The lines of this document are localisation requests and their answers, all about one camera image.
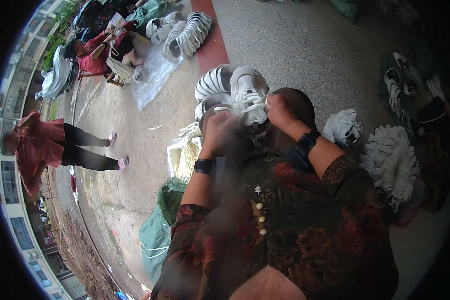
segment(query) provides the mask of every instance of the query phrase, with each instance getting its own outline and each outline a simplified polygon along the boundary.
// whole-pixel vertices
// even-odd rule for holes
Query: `black smartwatch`
[[[214,169],[214,161],[211,159],[198,159],[193,167],[197,173],[211,174]]]
[[[285,157],[302,171],[314,171],[309,160],[309,153],[312,148],[317,145],[319,136],[321,136],[321,134],[317,130],[312,130],[311,132],[304,134],[298,141],[297,146],[288,147],[285,151]]]

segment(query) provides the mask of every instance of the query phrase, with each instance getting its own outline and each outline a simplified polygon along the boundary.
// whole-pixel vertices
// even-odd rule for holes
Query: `woman in red shirt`
[[[129,158],[115,160],[80,146],[112,147],[117,134],[100,139],[82,129],[64,123],[63,119],[40,120],[40,113],[32,111],[13,130],[4,130],[0,148],[7,156],[17,157],[18,172],[28,194],[34,195],[42,185],[42,173],[50,165],[82,166],[95,171],[123,171]]]

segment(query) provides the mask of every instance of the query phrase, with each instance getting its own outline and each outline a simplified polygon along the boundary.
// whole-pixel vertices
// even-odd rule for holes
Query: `red shirt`
[[[100,46],[100,44],[105,41],[105,34],[102,32],[96,38],[90,39],[87,44],[85,44],[85,49],[90,51],[90,54],[82,55],[78,57],[78,68],[84,70],[91,74],[105,73],[108,69],[107,58],[108,58],[108,45],[100,53],[100,56],[95,60],[92,59],[92,52]]]
[[[42,122],[40,113],[36,110],[30,112],[18,125],[28,117],[34,119],[34,123],[17,133],[18,149],[15,156],[23,186],[28,194],[34,195],[38,190],[34,175],[40,163],[44,161],[54,168],[62,163],[63,146],[55,142],[65,141],[65,129],[62,118]]]

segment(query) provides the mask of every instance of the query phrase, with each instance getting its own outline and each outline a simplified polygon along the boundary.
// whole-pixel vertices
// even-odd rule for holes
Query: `black pants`
[[[119,161],[90,152],[79,146],[108,147],[108,139],[99,139],[70,124],[64,124],[65,141],[55,143],[64,147],[62,166],[82,166],[95,171],[120,170]]]

